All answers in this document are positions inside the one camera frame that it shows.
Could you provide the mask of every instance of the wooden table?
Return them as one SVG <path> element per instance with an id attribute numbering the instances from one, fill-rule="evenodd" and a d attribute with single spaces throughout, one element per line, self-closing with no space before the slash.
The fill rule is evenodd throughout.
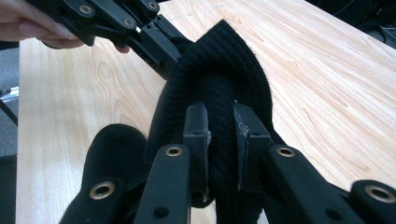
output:
<path id="1" fill-rule="evenodd" d="M 221 19 L 257 55 L 274 122 L 325 178 L 396 188 L 396 50 L 302 0 L 174 0 L 161 13 L 191 40 Z M 21 42 L 17 223 L 56 223 L 79 191 L 87 149 L 110 123 L 145 135 L 164 81 L 133 52 Z M 213 208 L 193 223 L 214 223 Z"/>

